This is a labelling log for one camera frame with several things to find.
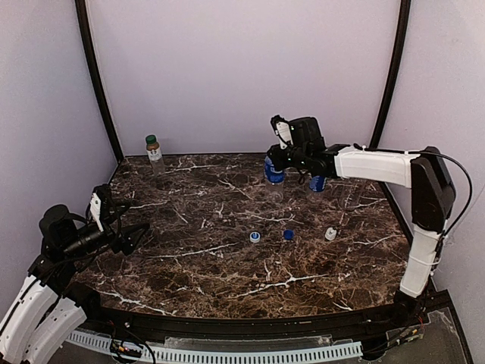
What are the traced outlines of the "white Pocari bottle cap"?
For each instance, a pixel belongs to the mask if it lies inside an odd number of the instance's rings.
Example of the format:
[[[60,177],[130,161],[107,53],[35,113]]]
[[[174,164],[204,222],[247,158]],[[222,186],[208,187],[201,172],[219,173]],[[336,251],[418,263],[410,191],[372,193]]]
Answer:
[[[257,231],[253,231],[250,235],[249,235],[249,240],[251,243],[258,243],[261,241],[261,234]]]

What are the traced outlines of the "Starbucks bottle green cap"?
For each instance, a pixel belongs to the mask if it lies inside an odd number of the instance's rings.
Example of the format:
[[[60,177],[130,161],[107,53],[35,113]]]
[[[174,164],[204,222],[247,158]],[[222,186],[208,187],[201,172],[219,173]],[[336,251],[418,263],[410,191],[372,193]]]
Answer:
[[[149,162],[155,176],[162,175],[165,172],[165,164],[161,152],[160,144],[156,135],[151,134],[145,138],[146,152],[149,157]]]

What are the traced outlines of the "clear bottle without label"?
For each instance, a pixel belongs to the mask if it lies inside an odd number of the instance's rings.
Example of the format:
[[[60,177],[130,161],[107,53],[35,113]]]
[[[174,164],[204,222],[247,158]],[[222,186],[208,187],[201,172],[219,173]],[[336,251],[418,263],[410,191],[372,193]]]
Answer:
[[[338,206],[346,212],[354,211],[361,205],[361,197],[365,191],[364,180],[351,180],[342,185],[338,198]]]

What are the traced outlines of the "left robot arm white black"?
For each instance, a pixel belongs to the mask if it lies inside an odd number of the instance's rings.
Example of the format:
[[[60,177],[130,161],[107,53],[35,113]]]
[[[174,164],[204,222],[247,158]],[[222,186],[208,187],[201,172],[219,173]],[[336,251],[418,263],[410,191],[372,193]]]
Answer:
[[[83,269],[105,251],[130,255],[148,232],[149,223],[123,226],[127,207],[114,207],[101,221],[88,221],[65,205],[48,209],[39,222],[41,253],[30,266],[22,288],[1,321],[3,363],[47,363],[68,336],[85,322],[115,329],[103,316],[99,292],[75,282]]]

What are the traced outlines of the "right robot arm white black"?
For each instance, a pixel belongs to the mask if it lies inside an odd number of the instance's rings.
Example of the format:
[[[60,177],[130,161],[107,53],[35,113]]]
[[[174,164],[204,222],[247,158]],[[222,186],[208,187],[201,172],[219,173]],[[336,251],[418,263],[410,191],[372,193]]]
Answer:
[[[287,121],[275,115],[270,123],[279,141],[267,156],[276,172],[295,168],[322,180],[357,178],[410,189],[413,240],[396,298],[418,298],[437,262],[456,196],[439,150],[427,147],[400,152],[356,144],[326,146],[314,117]]]

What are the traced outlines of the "small blue label water bottle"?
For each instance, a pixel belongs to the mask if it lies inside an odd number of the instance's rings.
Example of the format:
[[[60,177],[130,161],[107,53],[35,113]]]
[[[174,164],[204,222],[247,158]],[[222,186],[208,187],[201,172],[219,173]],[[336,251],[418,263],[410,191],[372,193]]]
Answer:
[[[272,160],[266,156],[264,159],[264,179],[269,198],[275,202],[283,201],[284,171],[278,171]]]

